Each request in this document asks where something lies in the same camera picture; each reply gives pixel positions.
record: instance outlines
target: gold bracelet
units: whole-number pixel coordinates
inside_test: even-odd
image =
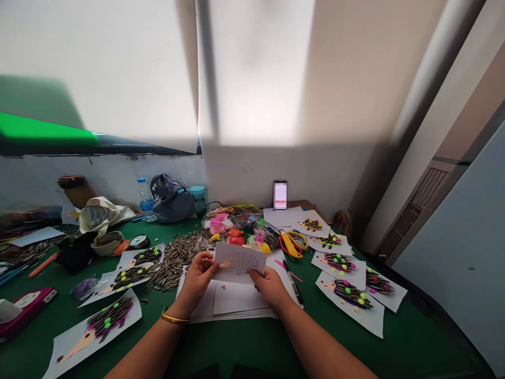
[[[162,320],[165,320],[165,321],[168,321],[168,322],[171,322],[173,324],[189,324],[189,320],[181,320],[180,318],[175,318],[175,317],[170,317],[170,316],[167,316],[165,314],[165,312],[167,311],[167,307],[165,307],[162,311],[161,311],[161,316],[159,318],[161,318]]]

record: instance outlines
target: smartphone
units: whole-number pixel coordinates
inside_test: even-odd
[[[274,181],[274,209],[288,208],[288,181]]]

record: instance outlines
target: green tablecloth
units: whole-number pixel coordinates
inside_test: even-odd
[[[189,219],[177,223],[183,224],[177,227],[177,224],[139,222],[127,223],[117,229],[126,238],[146,233],[153,244],[155,238],[168,243],[175,239],[174,234],[178,231],[185,234],[199,229],[194,227],[196,223],[199,224],[197,220]],[[57,248],[53,247],[47,256],[55,251]],[[357,258],[365,260],[356,249],[355,252]],[[305,301],[305,310],[379,377],[448,377],[470,373],[477,373],[478,377],[492,377],[489,367],[470,345],[462,345],[420,312],[410,302],[409,295],[397,314],[386,309],[384,339],[374,336],[335,307],[316,287],[320,270],[311,265],[311,258],[311,254],[306,253],[300,260],[289,261],[293,273],[304,281],[297,284]],[[36,278],[29,279],[26,273],[0,288],[0,298],[10,301],[44,287],[54,287],[59,291],[47,308],[15,339],[0,344],[0,377],[42,377],[53,350],[53,338],[115,298],[111,296],[77,309],[80,302],[69,294],[70,291],[93,274],[100,277],[102,273],[112,271],[118,260],[118,257],[95,259],[85,270],[73,276],[68,275],[60,265],[51,263]],[[175,298],[175,292],[152,290],[146,293],[143,286],[135,287],[135,292],[139,298],[149,300],[149,304],[142,306],[142,319],[61,378],[103,377],[149,330],[163,307],[170,305]],[[219,362],[223,377],[229,376],[235,363],[258,367],[284,377],[306,376],[282,323],[272,318],[190,325],[177,345],[167,377],[189,375],[215,362]],[[339,364],[338,357],[335,357],[335,364]]]

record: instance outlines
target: gray bag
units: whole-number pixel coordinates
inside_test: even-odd
[[[160,222],[178,222],[195,212],[191,193],[167,174],[153,177],[151,193],[155,198],[153,213]]]

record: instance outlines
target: scissors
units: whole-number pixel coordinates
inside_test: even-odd
[[[300,233],[296,232],[285,232],[284,229],[280,229],[279,243],[281,249],[294,258],[302,258],[302,250],[308,247],[307,239]]]

